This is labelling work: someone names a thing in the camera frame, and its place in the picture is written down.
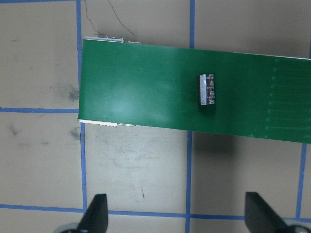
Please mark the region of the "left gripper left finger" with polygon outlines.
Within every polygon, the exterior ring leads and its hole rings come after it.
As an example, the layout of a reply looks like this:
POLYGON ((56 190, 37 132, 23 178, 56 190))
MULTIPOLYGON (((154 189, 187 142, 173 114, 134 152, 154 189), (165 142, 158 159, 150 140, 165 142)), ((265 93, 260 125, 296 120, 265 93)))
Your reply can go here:
POLYGON ((94 196, 77 227, 78 233, 105 233, 108 228, 108 208, 106 194, 94 196))

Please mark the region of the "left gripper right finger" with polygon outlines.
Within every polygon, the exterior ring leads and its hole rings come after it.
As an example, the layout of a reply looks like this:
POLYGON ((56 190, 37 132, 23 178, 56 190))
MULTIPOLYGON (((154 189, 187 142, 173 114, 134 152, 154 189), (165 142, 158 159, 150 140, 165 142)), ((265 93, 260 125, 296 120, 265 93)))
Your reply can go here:
POLYGON ((288 227, 257 192, 245 193, 244 222, 250 233, 283 233, 288 227))

